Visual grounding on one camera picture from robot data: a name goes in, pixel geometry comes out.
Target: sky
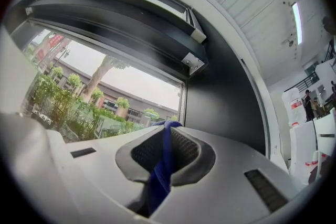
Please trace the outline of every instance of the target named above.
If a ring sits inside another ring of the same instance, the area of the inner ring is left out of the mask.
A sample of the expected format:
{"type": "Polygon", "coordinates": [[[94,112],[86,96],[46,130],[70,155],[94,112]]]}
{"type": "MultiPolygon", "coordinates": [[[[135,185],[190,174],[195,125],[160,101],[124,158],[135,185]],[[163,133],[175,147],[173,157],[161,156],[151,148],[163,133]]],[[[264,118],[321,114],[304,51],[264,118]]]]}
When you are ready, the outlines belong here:
{"type": "MultiPolygon", "coordinates": [[[[34,41],[40,43],[48,32],[45,30],[34,41]]],[[[69,43],[68,49],[70,50],[69,56],[62,57],[61,60],[90,76],[105,57],[104,54],[75,41],[69,43]]],[[[175,86],[134,67],[124,70],[112,68],[102,78],[102,81],[140,98],[178,110],[180,98],[177,96],[178,89],[175,86]]]]}

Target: tree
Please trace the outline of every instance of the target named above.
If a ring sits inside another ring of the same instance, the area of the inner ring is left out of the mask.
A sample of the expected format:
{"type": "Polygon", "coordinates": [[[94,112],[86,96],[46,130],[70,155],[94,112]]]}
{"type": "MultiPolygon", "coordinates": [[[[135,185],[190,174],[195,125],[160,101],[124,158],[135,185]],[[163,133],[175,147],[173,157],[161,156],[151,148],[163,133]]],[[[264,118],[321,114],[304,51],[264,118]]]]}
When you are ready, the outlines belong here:
{"type": "Polygon", "coordinates": [[[123,109],[128,109],[130,107],[130,104],[128,103],[128,100],[124,97],[119,97],[115,104],[119,107],[119,108],[123,108],[123,109]]]}
{"type": "Polygon", "coordinates": [[[106,55],[100,65],[100,67],[97,68],[97,70],[92,75],[92,78],[90,79],[89,83],[84,87],[83,92],[81,93],[81,97],[83,98],[84,102],[89,102],[91,99],[91,95],[97,87],[98,83],[101,81],[103,76],[109,71],[111,68],[117,68],[117,69],[125,69],[129,67],[126,63],[123,61],[106,55]]]}
{"type": "Polygon", "coordinates": [[[145,109],[143,112],[148,113],[148,116],[152,120],[157,120],[160,117],[160,115],[156,111],[154,111],[154,109],[145,109]]]}
{"type": "Polygon", "coordinates": [[[178,88],[178,87],[176,87],[176,88],[175,88],[175,91],[177,92],[177,96],[178,96],[178,97],[181,97],[181,89],[178,88]]]}
{"type": "Polygon", "coordinates": [[[25,55],[31,57],[34,53],[35,47],[32,44],[29,44],[25,49],[25,55]]]}
{"type": "Polygon", "coordinates": [[[51,74],[52,78],[56,78],[56,77],[59,77],[59,76],[62,76],[62,75],[63,75],[63,68],[62,67],[55,67],[52,70],[52,74],[51,74]]]}
{"type": "Polygon", "coordinates": [[[75,89],[80,86],[80,77],[77,74],[72,73],[68,77],[68,83],[75,89]]]}
{"type": "Polygon", "coordinates": [[[93,90],[92,92],[92,95],[91,97],[94,99],[94,100],[97,100],[98,98],[101,98],[103,97],[103,92],[98,88],[98,87],[95,87],[95,89],[93,90]]]}

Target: blue strap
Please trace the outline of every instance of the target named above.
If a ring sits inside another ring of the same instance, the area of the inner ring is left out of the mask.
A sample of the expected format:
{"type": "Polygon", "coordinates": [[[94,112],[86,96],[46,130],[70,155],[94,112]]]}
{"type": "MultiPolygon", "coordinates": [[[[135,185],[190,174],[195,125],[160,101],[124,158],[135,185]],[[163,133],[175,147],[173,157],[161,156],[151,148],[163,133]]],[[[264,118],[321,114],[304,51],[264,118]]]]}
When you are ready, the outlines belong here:
{"type": "Polygon", "coordinates": [[[149,211],[153,213],[170,192],[170,177],[176,172],[170,137],[171,127],[180,127],[177,121],[161,121],[153,126],[164,125],[162,156],[151,173],[149,182],[149,211]]]}

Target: street lamp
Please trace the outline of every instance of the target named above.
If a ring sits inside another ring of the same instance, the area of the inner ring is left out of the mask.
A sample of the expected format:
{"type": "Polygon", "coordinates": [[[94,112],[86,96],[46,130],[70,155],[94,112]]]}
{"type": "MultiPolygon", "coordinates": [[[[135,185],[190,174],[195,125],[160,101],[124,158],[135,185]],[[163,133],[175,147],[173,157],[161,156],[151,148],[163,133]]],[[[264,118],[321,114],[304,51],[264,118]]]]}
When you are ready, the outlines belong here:
{"type": "Polygon", "coordinates": [[[67,58],[69,56],[70,50],[65,49],[64,52],[62,53],[62,55],[57,59],[57,61],[55,62],[55,64],[52,66],[51,70],[49,71],[48,74],[51,74],[52,70],[54,69],[55,65],[59,62],[59,60],[64,56],[64,58],[67,58]]]}

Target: ceiling light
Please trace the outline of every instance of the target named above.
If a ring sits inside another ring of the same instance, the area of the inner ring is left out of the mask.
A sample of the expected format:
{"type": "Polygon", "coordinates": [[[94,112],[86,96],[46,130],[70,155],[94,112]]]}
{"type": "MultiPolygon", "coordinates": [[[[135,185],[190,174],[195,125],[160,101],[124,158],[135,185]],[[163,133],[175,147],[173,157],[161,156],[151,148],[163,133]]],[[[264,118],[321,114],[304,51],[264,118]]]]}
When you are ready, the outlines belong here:
{"type": "Polygon", "coordinates": [[[294,12],[294,17],[295,17],[296,32],[298,36],[298,45],[300,45],[302,43],[302,28],[301,28],[301,17],[300,17],[298,3],[294,3],[292,5],[292,9],[294,12]]]}

